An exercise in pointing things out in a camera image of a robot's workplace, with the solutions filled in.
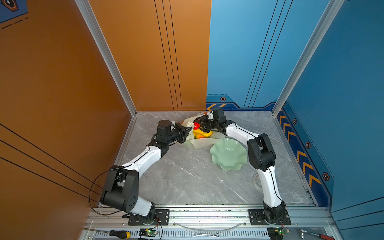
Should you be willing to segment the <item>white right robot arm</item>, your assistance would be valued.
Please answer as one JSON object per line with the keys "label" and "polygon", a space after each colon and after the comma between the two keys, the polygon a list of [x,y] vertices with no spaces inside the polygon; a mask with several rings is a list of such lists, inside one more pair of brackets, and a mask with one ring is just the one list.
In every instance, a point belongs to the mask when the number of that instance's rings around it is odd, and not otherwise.
{"label": "white right robot arm", "polygon": [[275,175],[277,156],[269,136],[253,133],[227,120],[221,107],[213,108],[209,113],[195,119],[194,127],[205,133],[218,131],[247,146],[249,162],[257,170],[261,180],[265,221],[270,225],[291,225],[286,203],[282,200],[277,185]]}

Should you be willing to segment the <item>yellow banana bunch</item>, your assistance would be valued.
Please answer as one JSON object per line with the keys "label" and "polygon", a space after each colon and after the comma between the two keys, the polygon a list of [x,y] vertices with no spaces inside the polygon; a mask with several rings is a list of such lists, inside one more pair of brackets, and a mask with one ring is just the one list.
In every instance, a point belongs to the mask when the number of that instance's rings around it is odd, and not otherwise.
{"label": "yellow banana bunch", "polygon": [[203,132],[200,129],[193,130],[193,135],[195,137],[195,140],[210,138],[212,134],[213,134],[213,131],[210,131],[210,132],[206,133],[206,132]]}

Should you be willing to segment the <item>small red fruit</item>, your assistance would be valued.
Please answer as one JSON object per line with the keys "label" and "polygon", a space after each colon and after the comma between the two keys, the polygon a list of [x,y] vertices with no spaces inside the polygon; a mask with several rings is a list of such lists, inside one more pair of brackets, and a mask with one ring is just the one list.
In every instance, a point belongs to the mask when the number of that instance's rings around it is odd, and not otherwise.
{"label": "small red fruit", "polygon": [[196,123],[194,122],[194,130],[198,130],[200,128],[200,124],[199,123]]}

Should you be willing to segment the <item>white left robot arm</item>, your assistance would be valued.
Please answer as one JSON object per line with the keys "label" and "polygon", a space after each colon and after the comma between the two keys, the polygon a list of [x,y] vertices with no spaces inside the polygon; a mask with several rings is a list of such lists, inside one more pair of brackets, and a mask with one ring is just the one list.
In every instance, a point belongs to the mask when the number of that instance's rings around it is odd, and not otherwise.
{"label": "white left robot arm", "polygon": [[192,131],[192,127],[184,127],[180,123],[159,121],[157,133],[142,153],[122,166],[113,165],[109,169],[101,204],[134,214],[146,225],[151,224],[155,220],[156,205],[139,196],[140,177],[165,156],[171,145],[184,143]]}

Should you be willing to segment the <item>cream plastic bag orange print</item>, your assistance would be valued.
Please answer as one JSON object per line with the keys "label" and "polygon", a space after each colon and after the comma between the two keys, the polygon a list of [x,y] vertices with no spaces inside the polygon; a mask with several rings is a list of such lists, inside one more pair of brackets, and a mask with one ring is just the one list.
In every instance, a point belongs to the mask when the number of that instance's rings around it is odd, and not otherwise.
{"label": "cream plastic bag orange print", "polygon": [[[182,122],[182,125],[184,127],[193,127],[193,121],[198,117],[202,117],[205,114],[206,113],[199,113],[193,117],[187,118]],[[197,150],[197,149],[214,145],[215,143],[219,142],[224,138],[225,138],[224,134],[219,132],[213,132],[210,138],[195,140],[195,137],[193,135],[193,130],[191,130],[188,134],[187,140],[183,144],[181,144],[181,146],[191,150]]]}

